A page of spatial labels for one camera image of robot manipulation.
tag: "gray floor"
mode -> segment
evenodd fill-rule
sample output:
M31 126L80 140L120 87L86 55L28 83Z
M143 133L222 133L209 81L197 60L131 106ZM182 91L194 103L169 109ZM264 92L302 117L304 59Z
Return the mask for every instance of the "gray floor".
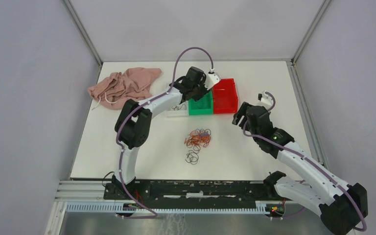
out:
M288 205L287 214L299 205ZM63 235L331 235L319 217L306 210L297 217L270 221L264 215L167 214L156 219L121 219L109 213L66 213Z

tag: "pile of rubber bands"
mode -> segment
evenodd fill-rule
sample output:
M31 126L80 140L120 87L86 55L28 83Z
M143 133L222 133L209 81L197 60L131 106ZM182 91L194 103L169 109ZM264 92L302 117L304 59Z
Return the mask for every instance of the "pile of rubber bands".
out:
M187 153L187 158L185 161L192 165L198 163L199 156L198 153L201 147L207 147L211 141L211 130L210 129L196 129L191 131L187 138L185 138L184 144L191 148Z

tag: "white cable tray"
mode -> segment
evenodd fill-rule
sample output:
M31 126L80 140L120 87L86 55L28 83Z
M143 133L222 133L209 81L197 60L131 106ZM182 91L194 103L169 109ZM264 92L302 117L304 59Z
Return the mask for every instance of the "white cable tray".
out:
M144 213L145 209L123 209L119 202L68 202L66 212L111 212L111 213ZM192 213L192 214L269 214L265 211L265 203L256 203L255 209L152 209L158 214Z

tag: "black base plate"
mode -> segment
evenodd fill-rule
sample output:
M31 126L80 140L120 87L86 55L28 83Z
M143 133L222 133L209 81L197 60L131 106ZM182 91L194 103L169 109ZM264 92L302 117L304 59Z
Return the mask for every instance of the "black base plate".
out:
M240 209L256 208L256 201L281 201L262 182L256 181L184 181L135 180L126 187L139 201L156 209ZM208 198L191 197L201 193ZM120 185L106 184L106 200L128 200Z

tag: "drawstring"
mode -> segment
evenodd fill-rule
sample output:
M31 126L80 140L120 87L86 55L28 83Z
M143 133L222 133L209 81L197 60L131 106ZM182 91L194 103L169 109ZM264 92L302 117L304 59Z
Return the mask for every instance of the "drawstring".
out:
M107 94L106 94L106 92L104 92L104 99L109 103L109 104L114 104L114 103L117 103L119 100L116 100L115 102L110 102L108 99L107 99ZM100 96L98 97L98 103L97 103L97 105L94 107L94 108L92 108L92 110L94 110L95 108L97 108L98 106L100 106L100 101L101 101L101 98L100 98Z

